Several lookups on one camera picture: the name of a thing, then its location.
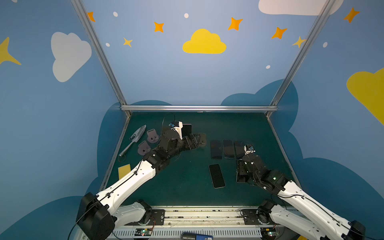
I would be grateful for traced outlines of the pink phone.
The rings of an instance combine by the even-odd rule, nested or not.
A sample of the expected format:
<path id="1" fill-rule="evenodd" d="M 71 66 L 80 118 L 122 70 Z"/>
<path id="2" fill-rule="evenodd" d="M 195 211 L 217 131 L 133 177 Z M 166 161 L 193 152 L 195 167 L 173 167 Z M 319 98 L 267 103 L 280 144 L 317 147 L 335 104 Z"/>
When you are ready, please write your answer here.
<path id="1" fill-rule="evenodd" d="M 182 137 L 189 137 L 192 134 L 192 125 L 191 124 L 183 124 L 182 127 Z"/>

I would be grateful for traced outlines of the green phone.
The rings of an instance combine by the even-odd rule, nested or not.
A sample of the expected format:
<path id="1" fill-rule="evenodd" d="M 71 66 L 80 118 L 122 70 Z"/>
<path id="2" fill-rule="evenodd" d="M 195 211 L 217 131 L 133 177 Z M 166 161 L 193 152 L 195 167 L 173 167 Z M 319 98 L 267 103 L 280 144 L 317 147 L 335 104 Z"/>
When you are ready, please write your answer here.
<path id="1" fill-rule="evenodd" d="M 219 164 L 209 165 L 209 171 L 212 179 L 212 183 L 215 189 L 225 187 L 225 180 Z"/>

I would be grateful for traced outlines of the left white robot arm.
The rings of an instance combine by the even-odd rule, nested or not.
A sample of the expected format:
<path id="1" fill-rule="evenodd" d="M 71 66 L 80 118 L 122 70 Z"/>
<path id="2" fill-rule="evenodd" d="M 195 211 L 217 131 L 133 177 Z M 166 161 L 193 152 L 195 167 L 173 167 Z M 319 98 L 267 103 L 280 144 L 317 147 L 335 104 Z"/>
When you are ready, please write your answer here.
<path id="1" fill-rule="evenodd" d="M 105 240 L 118 225 L 147 222 L 152 208 L 144 201 L 129 205 L 125 213 L 119 213 L 118 208 L 141 185 L 164 170 L 171 158 L 183 151 L 204 147 L 206 143 L 206 134 L 191 134 L 182 138 L 163 134 L 159 144 L 146 153 L 126 176 L 96 195 L 87 193 L 82 197 L 76 225 L 88 239 Z"/>

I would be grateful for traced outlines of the dark phone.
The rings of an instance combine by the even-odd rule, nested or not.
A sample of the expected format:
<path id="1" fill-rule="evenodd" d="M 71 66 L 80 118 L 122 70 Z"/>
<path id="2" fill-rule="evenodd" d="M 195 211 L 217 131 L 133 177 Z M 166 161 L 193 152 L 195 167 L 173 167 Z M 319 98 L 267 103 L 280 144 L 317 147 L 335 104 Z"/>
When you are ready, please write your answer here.
<path id="1" fill-rule="evenodd" d="M 245 152 L 245 142 L 244 141 L 235 141 L 234 142 L 235 147 L 235 157 L 237 160 L 241 160 L 243 156 L 246 154 Z"/>

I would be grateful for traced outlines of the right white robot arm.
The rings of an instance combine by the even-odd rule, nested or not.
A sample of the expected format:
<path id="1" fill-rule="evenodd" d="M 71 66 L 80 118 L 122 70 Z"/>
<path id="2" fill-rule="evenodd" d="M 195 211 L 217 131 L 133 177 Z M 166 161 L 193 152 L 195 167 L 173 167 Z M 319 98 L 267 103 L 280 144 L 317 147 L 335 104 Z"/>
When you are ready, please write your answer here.
<path id="1" fill-rule="evenodd" d="M 272 200 L 265 200 L 252 214 L 261 225 L 282 225 L 308 240 L 366 240 L 366 228 L 327 209 L 278 170 L 269 170 L 262 159 L 245 154 L 240 163 L 248 183 L 256 185 L 293 206 L 291 213 Z"/>

